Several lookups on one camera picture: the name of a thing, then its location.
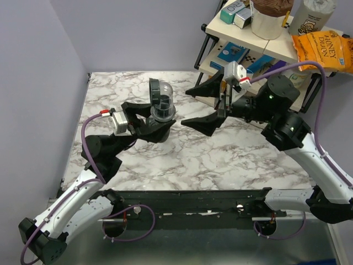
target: metal floor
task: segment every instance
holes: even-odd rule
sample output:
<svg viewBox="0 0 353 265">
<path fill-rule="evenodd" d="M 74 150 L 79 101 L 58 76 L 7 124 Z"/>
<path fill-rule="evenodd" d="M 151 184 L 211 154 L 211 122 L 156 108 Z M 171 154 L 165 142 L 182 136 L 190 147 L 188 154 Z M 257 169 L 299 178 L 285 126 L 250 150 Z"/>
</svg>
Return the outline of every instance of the metal floor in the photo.
<svg viewBox="0 0 353 265">
<path fill-rule="evenodd" d="M 289 235 L 300 220 L 279 221 L 276 236 Z M 129 232 L 127 237 L 140 235 Z M 101 223 L 79 235 L 55 265 L 265 265 L 335 258 L 328 227 L 307 220 L 305 230 L 286 241 L 259 238 L 252 230 L 156 230 L 137 242 L 103 240 Z"/>
</svg>

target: bag of chips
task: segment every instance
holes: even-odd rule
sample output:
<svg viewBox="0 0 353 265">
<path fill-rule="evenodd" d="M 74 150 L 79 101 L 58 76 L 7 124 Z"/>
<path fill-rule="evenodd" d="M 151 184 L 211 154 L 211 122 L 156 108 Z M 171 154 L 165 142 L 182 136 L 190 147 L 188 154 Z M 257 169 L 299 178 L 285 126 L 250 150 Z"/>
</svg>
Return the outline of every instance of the bag of chips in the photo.
<svg viewBox="0 0 353 265">
<path fill-rule="evenodd" d="M 316 61 L 328 71 L 353 73 L 353 39 L 339 36 L 335 31 L 318 31 L 304 36 L 292 36 L 299 62 Z M 300 70 L 316 69 L 304 65 Z"/>
</svg>

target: marble countertop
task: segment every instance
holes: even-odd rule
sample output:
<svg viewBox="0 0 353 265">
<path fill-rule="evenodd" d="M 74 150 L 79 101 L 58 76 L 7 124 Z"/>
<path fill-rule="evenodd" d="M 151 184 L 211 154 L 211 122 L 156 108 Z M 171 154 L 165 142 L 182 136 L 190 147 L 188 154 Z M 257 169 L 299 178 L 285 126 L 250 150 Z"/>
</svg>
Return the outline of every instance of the marble countertop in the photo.
<svg viewBox="0 0 353 265">
<path fill-rule="evenodd" d="M 306 172 L 260 134 L 261 129 L 228 118 L 213 137 L 181 126 L 183 119 L 213 112 L 206 104 L 186 96 L 197 72 L 93 73 L 64 176 L 66 189 L 83 169 L 80 131 L 84 120 L 102 109 L 120 109 L 124 101 L 149 103 L 148 79 L 170 83 L 174 89 L 176 120 L 168 140 L 161 144 L 138 140 L 118 155 L 122 166 L 105 188 L 117 190 L 200 190 L 307 188 Z M 89 134 L 111 134 L 106 119 L 95 120 Z"/>
</svg>

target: black metal base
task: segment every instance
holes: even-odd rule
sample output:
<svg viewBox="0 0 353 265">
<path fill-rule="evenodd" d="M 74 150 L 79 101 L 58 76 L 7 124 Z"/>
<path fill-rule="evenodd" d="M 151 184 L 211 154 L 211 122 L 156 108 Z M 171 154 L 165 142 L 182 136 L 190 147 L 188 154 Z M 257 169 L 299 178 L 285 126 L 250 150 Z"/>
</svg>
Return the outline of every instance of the black metal base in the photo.
<svg viewBox="0 0 353 265">
<path fill-rule="evenodd" d="M 215 191 L 131 191 L 108 190 L 105 196 L 115 202 L 113 213 L 121 210 L 121 205 L 145 204 L 156 215 L 154 229 L 198 230 L 198 229 L 252 229 L 254 217 L 271 217 L 273 211 L 264 203 L 270 189 L 262 190 L 215 190 Z M 276 216 L 286 216 L 284 212 Z M 148 230 L 152 225 L 152 215 L 142 208 L 136 214 L 127 211 L 127 230 Z M 115 223 L 116 229 L 125 226 Z M 114 225 L 109 225 L 109 233 L 114 233 Z"/>
</svg>

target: white wall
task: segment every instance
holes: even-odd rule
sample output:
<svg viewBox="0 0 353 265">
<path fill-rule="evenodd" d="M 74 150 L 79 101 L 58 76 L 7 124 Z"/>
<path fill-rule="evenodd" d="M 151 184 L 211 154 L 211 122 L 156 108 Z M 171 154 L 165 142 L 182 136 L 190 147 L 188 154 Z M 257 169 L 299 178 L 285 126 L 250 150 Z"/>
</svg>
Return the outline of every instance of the white wall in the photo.
<svg viewBox="0 0 353 265">
<path fill-rule="evenodd" d="M 48 0 L 2 1 L 0 36 L 0 263 L 18 265 L 17 226 L 60 186 L 87 71 Z"/>
<path fill-rule="evenodd" d="M 219 0 L 51 0 L 90 71 L 192 70 Z"/>
</svg>

